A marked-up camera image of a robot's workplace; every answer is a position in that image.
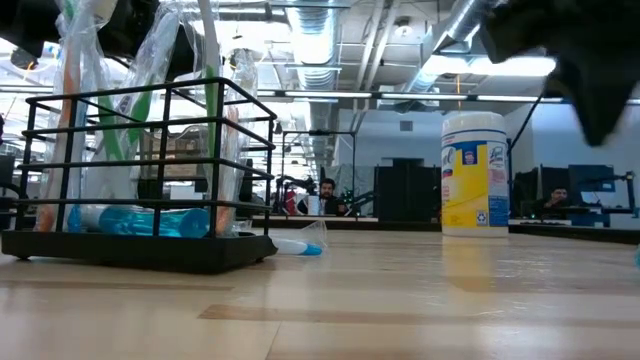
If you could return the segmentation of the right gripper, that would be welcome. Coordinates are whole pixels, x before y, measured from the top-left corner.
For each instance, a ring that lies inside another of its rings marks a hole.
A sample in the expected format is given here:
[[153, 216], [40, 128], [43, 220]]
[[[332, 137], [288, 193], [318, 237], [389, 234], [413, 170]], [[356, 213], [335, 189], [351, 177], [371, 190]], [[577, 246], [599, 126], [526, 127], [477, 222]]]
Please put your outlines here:
[[483, 15], [480, 37], [494, 63], [543, 48], [569, 65], [574, 76], [551, 74], [545, 90], [573, 106], [591, 147], [640, 84], [640, 0], [506, 0]]

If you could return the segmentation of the orange-white toothbrush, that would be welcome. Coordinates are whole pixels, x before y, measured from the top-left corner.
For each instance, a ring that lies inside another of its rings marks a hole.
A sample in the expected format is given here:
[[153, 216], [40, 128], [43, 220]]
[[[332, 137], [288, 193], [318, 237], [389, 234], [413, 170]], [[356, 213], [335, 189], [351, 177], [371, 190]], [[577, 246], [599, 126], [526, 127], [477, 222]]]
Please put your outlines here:
[[[59, 0], [59, 31], [62, 40], [62, 89], [64, 94], [106, 89], [109, 70], [98, 32], [111, 19], [118, 0]], [[113, 102], [109, 95], [97, 98], [100, 125], [115, 124]], [[123, 160], [116, 130], [102, 130], [102, 150], [107, 160]]]

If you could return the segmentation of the Lysol wipes canister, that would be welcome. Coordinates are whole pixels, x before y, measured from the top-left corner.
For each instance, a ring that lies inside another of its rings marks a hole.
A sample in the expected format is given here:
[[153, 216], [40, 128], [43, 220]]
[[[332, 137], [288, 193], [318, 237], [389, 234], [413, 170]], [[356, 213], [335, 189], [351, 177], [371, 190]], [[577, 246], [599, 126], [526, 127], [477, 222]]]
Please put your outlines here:
[[446, 236], [509, 234], [507, 134], [503, 116], [461, 113], [441, 131], [441, 226]]

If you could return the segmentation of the blue mouthwash bottle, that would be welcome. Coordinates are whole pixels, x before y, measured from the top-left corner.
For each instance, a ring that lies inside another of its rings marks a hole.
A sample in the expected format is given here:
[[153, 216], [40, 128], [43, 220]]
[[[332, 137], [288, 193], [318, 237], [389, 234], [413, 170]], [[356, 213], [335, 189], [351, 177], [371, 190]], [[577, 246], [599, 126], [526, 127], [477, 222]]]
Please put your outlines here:
[[[80, 205], [84, 231], [152, 236], [155, 210], [134, 205]], [[201, 238], [209, 231], [209, 213], [202, 208], [161, 210], [158, 235]]]

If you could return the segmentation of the blue background machine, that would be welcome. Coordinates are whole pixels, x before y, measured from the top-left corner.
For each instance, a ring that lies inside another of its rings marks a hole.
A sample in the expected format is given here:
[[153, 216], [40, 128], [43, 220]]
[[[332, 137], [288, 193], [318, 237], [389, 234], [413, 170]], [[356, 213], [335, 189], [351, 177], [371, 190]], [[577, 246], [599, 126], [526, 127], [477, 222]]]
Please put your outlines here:
[[[610, 165], [570, 165], [568, 167], [571, 202], [580, 212], [569, 220], [580, 227], [611, 227], [612, 215], [640, 217], [633, 171], [616, 174]], [[616, 204], [616, 185], [626, 190], [626, 203]]]

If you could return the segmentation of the ceiling strip light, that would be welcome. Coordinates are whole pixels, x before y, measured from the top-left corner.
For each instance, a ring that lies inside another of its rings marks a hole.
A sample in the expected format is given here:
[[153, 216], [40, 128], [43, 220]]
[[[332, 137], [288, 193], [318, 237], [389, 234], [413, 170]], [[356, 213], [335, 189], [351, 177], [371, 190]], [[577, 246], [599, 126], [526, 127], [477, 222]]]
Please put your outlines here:
[[540, 96], [510, 96], [510, 95], [477, 95], [475, 100], [479, 102], [499, 102], [499, 103], [547, 103], [562, 104], [564, 99], [558, 97]]
[[340, 91], [285, 91], [285, 97], [313, 98], [313, 99], [370, 99], [370, 92], [340, 92]]
[[468, 95], [441, 93], [381, 93], [380, 98], [416, 101], [467, 101]]

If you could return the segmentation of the person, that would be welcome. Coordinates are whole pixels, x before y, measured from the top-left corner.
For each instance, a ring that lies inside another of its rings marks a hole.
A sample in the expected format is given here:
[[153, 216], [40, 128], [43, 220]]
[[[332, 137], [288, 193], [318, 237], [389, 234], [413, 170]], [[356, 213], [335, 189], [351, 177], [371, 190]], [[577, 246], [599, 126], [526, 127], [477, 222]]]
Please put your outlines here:
[[[321, 200], [321, 212], [319, 215], [345, 216], [348, 212], [346, 203], [334, 194], [336, 183], [330, 178], [325, 178], [320, 182], [319, 194]], [[307, 198], [298, 202], [298, 211], [307, 214]]]
[[566, 187], [555, 187], [546, 198], [538, 199], [532, 205], [532, 213], [540, 219], [565, 219], [563, 209], [572, 206]]

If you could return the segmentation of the black ceiling speaker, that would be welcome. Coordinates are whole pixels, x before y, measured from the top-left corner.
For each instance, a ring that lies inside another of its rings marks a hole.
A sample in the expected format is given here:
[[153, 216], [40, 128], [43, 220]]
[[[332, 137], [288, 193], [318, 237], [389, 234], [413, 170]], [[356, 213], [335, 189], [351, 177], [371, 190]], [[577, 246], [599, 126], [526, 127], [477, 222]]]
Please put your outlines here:
[[34, 70], [39, 65], [37, 57], [20, 47], [12, 51], [10, 62], [13, 66], [25, 71]]

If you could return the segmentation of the cardboard boxes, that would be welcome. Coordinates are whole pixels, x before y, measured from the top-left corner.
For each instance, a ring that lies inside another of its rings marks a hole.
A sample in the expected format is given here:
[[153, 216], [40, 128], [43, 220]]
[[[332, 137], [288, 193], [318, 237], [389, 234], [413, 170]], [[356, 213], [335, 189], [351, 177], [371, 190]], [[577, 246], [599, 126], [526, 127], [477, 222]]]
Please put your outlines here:
[[[208, 131], [203, 126], [189, 126], [181, 133], [169, 133], [166, 142], [166, 159], [195, 159], [208, 154], [206, 149]], [[161, 132], [143, 131], [140, 136], [138, 155], [142, 160], [158, 160], [160, 157]], [[164, 178], [167, 181], [190, 181], [203, 178], [202, 164], [167, 164]]]

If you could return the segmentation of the black cabinets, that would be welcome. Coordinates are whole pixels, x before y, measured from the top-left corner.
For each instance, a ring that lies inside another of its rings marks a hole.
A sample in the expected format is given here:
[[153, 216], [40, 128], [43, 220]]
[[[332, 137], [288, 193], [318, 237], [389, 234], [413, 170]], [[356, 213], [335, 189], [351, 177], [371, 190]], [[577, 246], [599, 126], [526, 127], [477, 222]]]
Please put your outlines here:
[[375, 171], [374, 212], [381, 222], [439, 223], [441, 168], [423, 159], [390, 158]]

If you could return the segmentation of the wrapped blue white toothbrush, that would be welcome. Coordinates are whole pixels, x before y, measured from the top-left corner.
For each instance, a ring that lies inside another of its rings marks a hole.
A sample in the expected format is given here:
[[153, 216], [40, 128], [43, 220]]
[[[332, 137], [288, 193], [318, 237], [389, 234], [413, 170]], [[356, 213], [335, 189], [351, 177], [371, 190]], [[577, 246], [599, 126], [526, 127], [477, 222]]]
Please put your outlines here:
[[278, 255], [321, 256], [327, 249], [327, 226], [324, 221], [315, 221], [289, 235], [274, 235], [272, 243]]

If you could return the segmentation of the black aluminium table frame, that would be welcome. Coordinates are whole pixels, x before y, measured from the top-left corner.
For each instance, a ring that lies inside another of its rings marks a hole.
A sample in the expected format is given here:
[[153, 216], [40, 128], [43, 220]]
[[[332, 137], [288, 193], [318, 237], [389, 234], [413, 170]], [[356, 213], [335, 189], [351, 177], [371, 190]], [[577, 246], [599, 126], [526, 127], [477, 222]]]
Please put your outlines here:
[[[267, 225], [270, 229], [303, 228], [320, 221], [313, 217], [271, 216], [252, 219], [255, 227]], [[439, 224], [427, 222], [378, 222], [372, 219], [332, 218], [323, 219], [329, 230], [368, 230], [368, 231], [406, 231], [406, 232], [440, 232]], [[511, 234], [524, 234], [541, 237], [576, 239], [601, 243], [640, 245], [640, 230], [610, 229], [593, 227], [574, 227], [547, 224], [515, 224], [509, 226]]]

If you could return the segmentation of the silver spiral ventilation duct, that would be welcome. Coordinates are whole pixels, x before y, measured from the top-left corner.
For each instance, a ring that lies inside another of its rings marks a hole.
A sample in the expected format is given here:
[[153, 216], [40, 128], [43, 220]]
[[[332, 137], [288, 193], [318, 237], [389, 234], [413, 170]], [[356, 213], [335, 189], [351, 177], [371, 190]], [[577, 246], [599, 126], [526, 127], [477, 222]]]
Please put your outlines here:
[[[316, 3], [323, 7], [304, 5], [286, 9], [291, 26], [291, 44], [296, 63], [299, 87], [304, 91], [335, 90], [339, 70], [336, 67], [336, 41], [338, 10], [324, 7], [333, 0], [300, 0], [299, 4]], [[311, 99], [310, 130], [330, 130], [335, 120], [335, 104], [327, 99]], [[333, 162], [334, 143], [330, 136], [310, 138], [312, 160], [316, 167], [330, 166]]]
[[483, 17], [500, 0], [456, 0], [450, 15], [430, 25], [421, 44], [421, 65], [403, 92], [425, 93], [439, 76], [453, 73], [462, 55], [470, 53]]

